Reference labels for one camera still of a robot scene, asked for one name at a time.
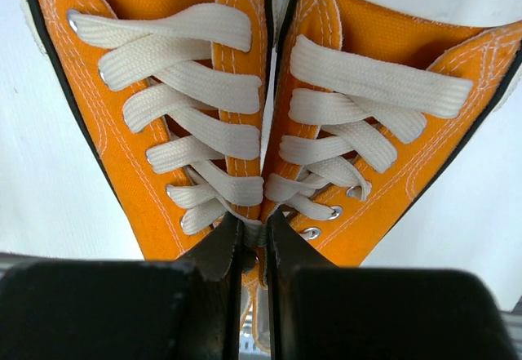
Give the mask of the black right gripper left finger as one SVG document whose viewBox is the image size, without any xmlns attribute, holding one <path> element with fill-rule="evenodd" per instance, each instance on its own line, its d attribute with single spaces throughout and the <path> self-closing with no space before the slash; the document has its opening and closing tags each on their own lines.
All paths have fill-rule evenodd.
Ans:
<svg viewBox="0 0 522 360">
<path fill-rule="evenodd" d="M 235 359 L 243 226 L 222 222 L 176 260 L 138 273 L 1 278 L 4 359 Z"/>
</svg>

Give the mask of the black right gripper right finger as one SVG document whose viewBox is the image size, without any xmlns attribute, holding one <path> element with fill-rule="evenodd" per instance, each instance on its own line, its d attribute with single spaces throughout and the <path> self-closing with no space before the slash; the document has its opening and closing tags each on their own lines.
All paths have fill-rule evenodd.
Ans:
<svg viewBox="0 0 522 360">
<path fill-rule="evenodd" d="M 341 268 L 282 213 L 267 229 L 273 358 L 516 358 L 477 277 L 450 269 Z"/>
</svg>

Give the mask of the orange canvas sneaker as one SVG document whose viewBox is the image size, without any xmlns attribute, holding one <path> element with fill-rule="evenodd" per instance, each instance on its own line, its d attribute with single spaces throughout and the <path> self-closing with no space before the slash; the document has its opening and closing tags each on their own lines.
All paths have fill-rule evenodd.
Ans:
<svg viewBox="0 0 522 360">
<path fill-rule="evenodd" d="M 258 224 L 270 0 L 26 0 L 143 261 Z"/>
<path fill-rule="evenodd" d="M 357 266 L 521 77 L 521 0 L 287 0 L 260 219 Z"/>
</svg>

